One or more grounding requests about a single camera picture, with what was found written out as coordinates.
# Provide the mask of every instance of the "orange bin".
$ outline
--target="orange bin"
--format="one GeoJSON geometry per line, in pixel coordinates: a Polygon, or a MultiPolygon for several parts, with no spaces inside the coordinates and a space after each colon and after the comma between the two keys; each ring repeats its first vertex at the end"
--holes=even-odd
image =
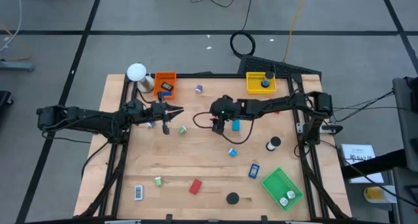
{"type": "Polygon", "coordinates": [[[166,82],[173,86],[171,90],[171,95],[165,95],[165,99],[173,99],[176,96],[176,77],[177,73],[175,72],[156,72],[154,78],[154,96],[157,96],[159,91],[168,92],[166,89],[163,89],[161,85],[166,82]]]}

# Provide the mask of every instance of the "green object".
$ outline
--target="green object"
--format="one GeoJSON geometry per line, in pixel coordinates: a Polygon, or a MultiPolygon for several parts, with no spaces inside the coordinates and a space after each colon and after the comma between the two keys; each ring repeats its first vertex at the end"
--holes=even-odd
{"type": "Polygon", "coordinates": [[[157,187],[161,187],[163,185],[163,178],[162,177],[156,177],[155,178],[155,185],[157,187]]]}
{"type": "Polygon", "coordinates": [[[182,135],[182,134],[185,134],[185,132],[187,132],[187,128],[186,128],[184,125],[182,125],[182,126],[178,129],[178,133],[180,133],[180,134],[182,135]]]}
{"type": "Polygon", "coordinates": [[[263,187],[272,196],[274,201],[286,212],[290,210],[302,197],[303,194],[299,188],[290,180],[281,168],[277,168],[274,172],[268,175],[262,182],[263,187]],[[295,197],[289,199],[287,192],[293,191],[295,197]],[[280,204],[280,199],[286,198],[289,202],[286,206],[280,204]]]}

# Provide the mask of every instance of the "wooden table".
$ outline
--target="wooden table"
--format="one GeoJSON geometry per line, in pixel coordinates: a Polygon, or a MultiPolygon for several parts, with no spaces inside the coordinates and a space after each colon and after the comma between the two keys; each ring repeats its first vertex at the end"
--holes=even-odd
{"type": "MultiPolygon", "coordinates": [[[[108,75],[104,87],[100,110],[118,110],[124,76],[108,75]]],[[[321,91],[321,83],[316,75],[303,75],[305,92],[321,91]]],[[[260,220],[267,215],[268,220],[309,220],[306,197],[290,211],[284,212],[266,192],[262,179],[281,167],[305,193],[300,159],[293,154],[297,144],[295,122],[291,110],[280,114],[269,114],[254,123],[249,140],[242,145],[233,145],[210,129],[199,129],[192,117],[198,112],[209,110],[210,104],[224,94],[237,98],[268,99],[289,94],[286,80],[277,79],[277,92],[272,95],[248,95],[246,80],[213,78],[178,78],[176,98],[167,102],[184,106],[185,111],[170,123],[170,135],[164,135],[161,122],[154,129],[146,125],[133,126],[123,175],[119,219],[165,219],[173,214],[173,219],[222,219],[260,220]],[[197,95],[195,87],[201,84],[203,93],[197,95]],[[186,125],[188,132],[179,135],[177,130],[186,125]],[[272,136],[281,138],[281,145],[273,152],[265,148],[272,136]],[[230,157],[228,150],[235,148],[236,157],[230,157]],[[260,165],[257,179],[248,177],[252,163],[260,165]],[[163,186],[156,187],[154,178],[163,177],[163,186]],[[202,181],[200,191],[193,195],[189,188],[193,180],[202,181]],[[144,199],[134,201],[134,187],[144,186],[144,199]],[[240,202],[230,205],[226,196],[230,192],[240,195],[240,202]]],[[[146,99],[153,99],[148,94],[146,99]]],[[[209,115],[197,117],[200,125],[209,125],[209,115]]],[[[249,121],[241,121],[239,132],[233,132],[231,122],[225,125],[225,134],[234,141],[243,140],[249,131],[249,121]]],[[[321,135],[322,140],[334,144],[329,135],[321,135]]],[[[93,136],[89,154],[105,142],[101,135],[93,136]]],[[[336,150],[320,144],[317,156],[323,185],[334,202],[351,215],[347,193],[342,178],[336,150]]],[[[96,156],[86,167],[80,187],[74,214],[83,212],[103,187],[110,146],[96,156]]],[[[321,216],[315,187],[312,186],[317,216],[321,216]]],[[[109,193],[106,213],[110,213],[114,192],[109,193]]]]}

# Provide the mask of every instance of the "gray floor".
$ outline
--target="gray floor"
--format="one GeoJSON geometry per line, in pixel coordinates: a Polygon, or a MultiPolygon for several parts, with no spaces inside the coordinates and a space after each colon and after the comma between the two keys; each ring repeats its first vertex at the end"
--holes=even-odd
{"type": "MultiPolygon", "coordinates": [[[[247,29],[289,29],[299,0],[253,0],[247,29]]],[[[415,0],[391,0],[405,30],[418,30],[415,0]]],[[[23,29],[83,30],[94,0],[22,0],[23,29]]],[[[240,29],[248,0],[230,8],[209,1],[101,0],[93,30],[240,29]]],[[[0,0],[0,22],[15,29],[18,0],[0,0]]],[[[383,0],[306,0],[298,30],[394,31],[383,0]]],[[[34,51],[36,70],[0,72],[0,89],[13,93],[15,104],[0,127],[0,222],[13,223],[35,168],[43,138],[36,128],[39,107],[56,104],[61,95],[80,36],[20,35],[34,51]]],[[[256,56],[281,60],[286,36],[258,35],[256,56]]],[[[418,37],[408,37],[418,48],[418,37]]],[[[240,51],[249,49],[237,39],[240,51]]],[[[1,58],[24,55],[17,42],[1,58]]],[[[235,73],[239,59],[229,48],[228,35],[89,36],[67,105],[99,107],[106,75],[124,73],[140,61],[149,71],[235,73]]],[[[395,77],[416,76],[399,36],[294,36],[287,62],[323,72],[323,88],[335,106],[379,97],[391,90],[395,77]]],[[[392,106],[394,99],[377,103],[392,106]]],[[[345,113],[338,112],[337,118],[345,113]]],[[[343,122],[337,143],[371,144],[375,153],[402,146],[395,110],[365,110],[343,122]]],[[[90,140],[91,135],[62,132],[90,140]]],[[[72,216],[80,186],[80,169],[87,144],[54,141],[27,221],[72,216]]],[[[364,186],[348,185],[353,216],[387,222],[387,212],[370,207],[361,197],[364,186]]]]}

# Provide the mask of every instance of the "green plastic basket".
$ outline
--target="green plastic basket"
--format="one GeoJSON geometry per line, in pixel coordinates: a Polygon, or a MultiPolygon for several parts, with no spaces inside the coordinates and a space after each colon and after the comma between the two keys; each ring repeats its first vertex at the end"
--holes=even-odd
{"type": "Polygon", "coordinates": [[[299,188],[290,180],[290,178],[284,173],[281,168],[277,168],[274,172],[268,175],[263,181],[263,186],[267,192],[272,196],[274,201],[284,210],[285,212],[290,210],[302,197],[303,194],[299,188]],[[286,206],[280,204],[280,199],[287,198],[286,193],[288,191],[295,192],[293,199],[287,199],[289,202],[286,206]]]}

